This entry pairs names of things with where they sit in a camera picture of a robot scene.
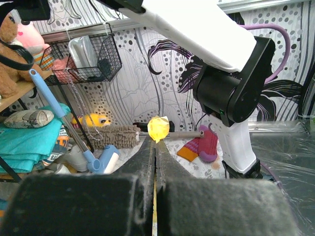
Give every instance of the blue plastic part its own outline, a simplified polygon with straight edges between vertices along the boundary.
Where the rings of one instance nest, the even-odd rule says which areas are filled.
[[[34,69],[30,70],[31,79],[33,80],[34,84],[36,85],[37,89],[43,94],[45,99],[47,100],[48,104],[53,109],[54,113],[58,116],[58,118],[62,118],[65,116],[65,112],[59,105],[58,101],[56,100],[53,93],[50,91],[48,86],[46,85],[43,78],[38,74],[38,72]]]
[[[114,145],[107,145],[102,153],[102,155],[99,157],[99,161],[100,161],[100,168],[98,171],[96,171],[96,173],[104,173],[110,159],[112,158],[113,154],[117,153],[118,155],[120,155],[120,152],[118,151],[118,149],[114,146]]]
[[[84,157],[88,161],[88,169],[89,171],[96,173],[101,168],[101,162],[94,157],[90,150],[86,150],[83,153]]]

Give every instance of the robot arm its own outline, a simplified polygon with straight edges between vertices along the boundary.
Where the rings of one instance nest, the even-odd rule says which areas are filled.
[[[214,0],[98,1],[154,28],[204,61],[193,93],[211,117],[226,173],[230,177],[262,178],[251,146],[248,118],[258,104],[274,42],[254,37]]]

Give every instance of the blue mop handle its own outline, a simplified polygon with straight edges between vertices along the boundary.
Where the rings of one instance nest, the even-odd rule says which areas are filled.
[[[59,102],[56,100],[53,93],[48,88],[47,84],[43,80],[43,78],[38,74],[38,72],[34,69],[30,70],[31,79],[33,80],[34,84],[36,85],[37,89],[41,91],[45,99],[47,100],[48,104],[53,109],[54,113],[58,116],[58,118],[62,118],[65,116],[65,112],[61,108]]]

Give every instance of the black wire basket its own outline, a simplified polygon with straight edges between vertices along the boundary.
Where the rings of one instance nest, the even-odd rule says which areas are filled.
[[[111,81],[114,78],[122,67],[122,61],[112,30],[109,35],[100,34],[89,36],[89,38],[97,55],[97,66],[95,67],[76,68],[69,52],[69,40],[53,43],[44,51],[40,67],[43,70],[52,69],[55,74],[45,80],[47,85],[102,82]]]

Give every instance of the pink plush toy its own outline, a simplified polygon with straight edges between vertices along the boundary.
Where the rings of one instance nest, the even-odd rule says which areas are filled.
[[[45,49],[49,48],[49,44],[45,43],[43,37],[34,27],[33,22],[30,22],[27,26],[18,24],[16,39],[33,55],[35,63],[40,64],[43,53]]]

